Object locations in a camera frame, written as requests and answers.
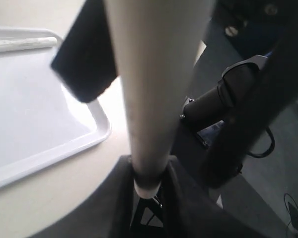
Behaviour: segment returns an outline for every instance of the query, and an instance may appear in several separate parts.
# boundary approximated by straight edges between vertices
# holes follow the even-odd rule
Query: white plastic tray
[[[0,28],[0,39],[54,36]],[[0,53],[0,187],[105,140],[99,102],[78,102],[50,69],[58,47]]]

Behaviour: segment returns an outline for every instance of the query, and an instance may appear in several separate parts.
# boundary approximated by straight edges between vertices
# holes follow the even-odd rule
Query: screw
[[[274,16],[278,12],[278,7],[272,3],[267,4],[264,8],[264,11],[269,16]]]
[[[225,28],[225,34],[230,37],[234,37],[238,35],[238,30],[233,26],[228,26]]]

